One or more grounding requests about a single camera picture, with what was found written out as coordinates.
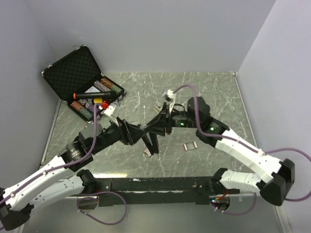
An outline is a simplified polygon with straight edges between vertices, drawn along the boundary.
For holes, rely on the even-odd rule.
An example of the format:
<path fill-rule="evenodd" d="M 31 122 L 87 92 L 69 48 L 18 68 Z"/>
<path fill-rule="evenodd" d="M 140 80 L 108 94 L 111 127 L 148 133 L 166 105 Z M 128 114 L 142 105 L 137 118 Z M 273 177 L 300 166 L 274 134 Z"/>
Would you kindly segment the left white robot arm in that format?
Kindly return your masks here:
<path fill-rule="evenodd" d="M 83 129 L 76 139 L 47 164 L 16 185 L 0 192 L 0 221 L 11 231 L 26 223 L 31 212 L 69 196 L 90 195 L 96 189 L 94 177 L 83 167 L 93 155 L 121 141 L 133 145 L 144 136 L 141 125 L 126 120 L 104 129 L 99 123 Z"/>

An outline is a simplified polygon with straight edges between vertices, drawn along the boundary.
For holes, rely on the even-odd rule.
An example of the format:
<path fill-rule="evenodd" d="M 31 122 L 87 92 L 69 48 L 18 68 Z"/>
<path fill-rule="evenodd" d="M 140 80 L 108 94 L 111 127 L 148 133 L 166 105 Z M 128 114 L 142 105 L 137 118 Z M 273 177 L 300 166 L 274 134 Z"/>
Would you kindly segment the grey and black stapler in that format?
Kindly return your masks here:
<path fill-rule="evenodd" d="M 162 110 L 162 106 L 158 105 L 158 104 L 155 104 L 154 105 L 154 110 L 157 112 L 157 113 L 160 113 L 161 110 Z"/>

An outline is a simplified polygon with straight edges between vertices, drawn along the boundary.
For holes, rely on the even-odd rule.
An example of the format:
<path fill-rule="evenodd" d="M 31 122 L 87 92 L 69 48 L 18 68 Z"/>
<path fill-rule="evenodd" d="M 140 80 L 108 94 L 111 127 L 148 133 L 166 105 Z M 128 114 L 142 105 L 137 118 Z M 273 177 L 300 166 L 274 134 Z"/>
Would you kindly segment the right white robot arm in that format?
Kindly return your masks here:
<path fill-rule="evenodd" d="M 213 176 L 212 188 L 217 193 L 237 189 L 260 194 L 270 204 L 281 206 L 294 184 L 294 162 L 280 160 L 260 151 L 231 128 L 210 115 L 210 106 L 202 97 L 190 98 L 187 109 L 170 109 L 166 103 L 160 112 L 147 123 L 152 142 L 156 136 L 165 136 L 173 127 L 196 128 L 199 116 L 200 128 L 196 136 L 204 143 L 221 150 L 251 169 L 250 173 L 220 168 Z"/>

